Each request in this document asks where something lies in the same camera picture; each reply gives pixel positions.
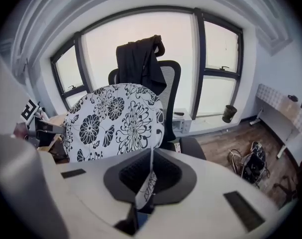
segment black and white floral pattern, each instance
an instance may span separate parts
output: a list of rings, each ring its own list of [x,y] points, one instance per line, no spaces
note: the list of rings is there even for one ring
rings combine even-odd
[[[149,148],[152,141],[160,146],[163,125],[163,107],[152,91],[116,84],[85,95],[70,109],[63,145],[70,162],[97,160]]]

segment window pane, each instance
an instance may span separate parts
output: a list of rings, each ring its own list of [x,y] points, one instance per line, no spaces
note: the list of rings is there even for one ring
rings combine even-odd
[[[113,20],[83,36],[83,47],[94,89],[108,85],[110,71],[117,68],[117,46],[155,34],[161,35],[165,54],[158,60],[174,60],[181,66],[175,108],[191,106],[194,76],[192,15],[177,12],[140,13]]]
[[[225,105],[230,104],[235,85],[235,79],[204,76],[197,116],[223,113]]]
[[[71,90],[71,85],[81,86],[82,80],[76,59],[76,50],[72,46],[56,63],[57,71],[64,92]]]
[[[73,105],[75,105],[76,102],[79,101],[80,98],[85,96],[86,94],[87,94],[87,91],[82,91],[80,93],[76,93],[72,96],[67,97],[66,101],[67,101],[69,107],[71,108]]]
[[[204,22],[206,34],[206,67],[237,71],[238,35],[210,22]]]

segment window frame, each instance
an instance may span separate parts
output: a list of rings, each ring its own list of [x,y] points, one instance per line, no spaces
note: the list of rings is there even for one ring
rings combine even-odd
[[[64,103],[67,110],[69,110],[71,108],[71,107],[69,107],[69,104],[66,100],[67,97],[73,96],[82,91],[87,91],[87,93],[90,93],[93,90],[91,81],[90,81],[90,78],[88,75],[88,70],[87,70],[85,57],[84,57],[84,53],[83,53],[81,38],[82,38],[82,35],[79,32],[76,32],[72,36],[72,38],[70,38],[67,42],[65,42],[62,45],[62,47],[50,58],[53,77],[54,77],[56,86],[58,88],[60,97],[62,99],[62,102]],[[75,87],[74,89],[64,91],[62,84],[61,84],[61,79],[59,77],[56,63],[73,46],[75,47],[77,65],[78,65],[79,73],[80,73],[83,84],[81,86]]]
[[[192,107],[190,116],[193,120],[195,120],[197,117],[197,112],[200,104],[200,97],[201,97],[201,90],[202,90],[202,83],[203,83],[203,77],[204,75],[207,76],[218,76],[223,78],[232,78],[236,80],[234,92],[232,95],[232,99],[230,104],[233,105],[237,96],[239,84],[240,84],[240,78],[241,78],[241,72],[242,72],[242,64],[243,64],[243,34],[242,29],[235,26],[234,24],[228,22],[225,19],[222,19],[218,16],[209,14],[207,12],[204,12],[200,8],[187,8],[182,6],[170,6],[170,5],[155,5],[155,6],[145,6],[145,7],[138,7],[133,9],[128,9],[124,11],[120,11],[117,13],[114,13],[112,15],[109,15],[107,17],[104,17],[102,19],[97,20],[96,22],[88,25],[87,27],[83,28],[79,32],[76,32],[72,38],[70,38],[66,43],[62,45],[62,47],[50,58],[51,60],[51,66],[52,66],[52,72],[53,76],[59,91],[59,94],[61,96],[61,99],[66,107],[67,110],[70,109],[66,98],[69,96],[72,96],[74,94],[77,94],[82,91],[87,91],[88,93],[93,91],[91,80],[89,77],[89,72],[86,66],[84,51],[82,48],[82,36],[91,30],[106,24],[110,21],[131,16],[135,14],[140,13],[147,13],[147,12],[181,12],[181,13],[188,13],[188,14],[194,14],[196,21],[197,21],[197,54],[199,55],[199,59],[197,59],[197,65],[196,65],[196,75],[197,78],[195,79],[195,85],[193,86],[193,101],[192,101]],[[226,28],[227,30],[230,30],[238,35],[238,61],[237,61],[237,72],[229,72],[224,70],[218,70],[213,68],[206,68],[206,37],[205,37],[205,25],[204,21],[216,24],[218,26],[221,26],[223,28]],[[67,52],[72,46],[75,46],[76,50],[76,59],[77,64],[80,72],[80,76],[83,82],[83,85],[76,87],[72,90],[69,90],[67,92],[63,91],[62,84],[59,78],[59,74],[56,67],[56,62],[58,59]]]

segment black cup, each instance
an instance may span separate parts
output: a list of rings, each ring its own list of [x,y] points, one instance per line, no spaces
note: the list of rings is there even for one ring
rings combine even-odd
[[[234,106],[226,105],[222,120],[226,123],[230,123],[236,112],[237,109]]]

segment black mesh chair back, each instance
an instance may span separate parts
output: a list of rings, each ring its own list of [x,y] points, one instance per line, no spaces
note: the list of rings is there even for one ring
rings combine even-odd
[[[181,77],[181,67],[179,63],[173,60],[159,61],[164,79],[166,81],[165,90],[159,95],[164,109],[165,133],[163,142],[173,141],[176,139],[173,133],[173,108],[176,97],[177,88]],[[118,69],[114,69],[109,73],[108,81],[110,85],[117,84]]]

